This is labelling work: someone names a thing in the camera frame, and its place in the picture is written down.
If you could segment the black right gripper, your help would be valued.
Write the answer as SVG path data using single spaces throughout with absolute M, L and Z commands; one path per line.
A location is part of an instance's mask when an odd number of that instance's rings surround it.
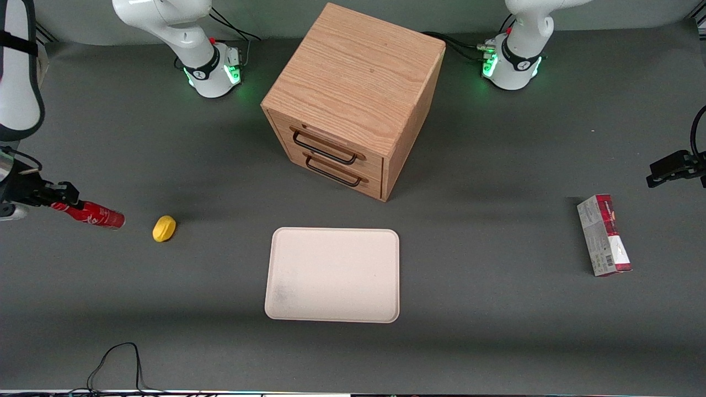
M 54 204 L 55 210 L 83 210 L 80 192 L 72 183 L 54 184 L 42 178 L 43 165 L 33 156 L 2 146 L 2 203 L 22 203 L 40 207 Z

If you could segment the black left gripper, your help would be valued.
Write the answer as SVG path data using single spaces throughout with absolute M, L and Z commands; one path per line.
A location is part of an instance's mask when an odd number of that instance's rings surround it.
M 651 174 L 646 177 L 648 188 L 658 187 L 668 181 L 694 178 L 698 178 L 701 186 L 706 188 L 705 152 L 693 155 L 693 169 L 691 158 L 689 151 L 680 150 L 651 163 Z

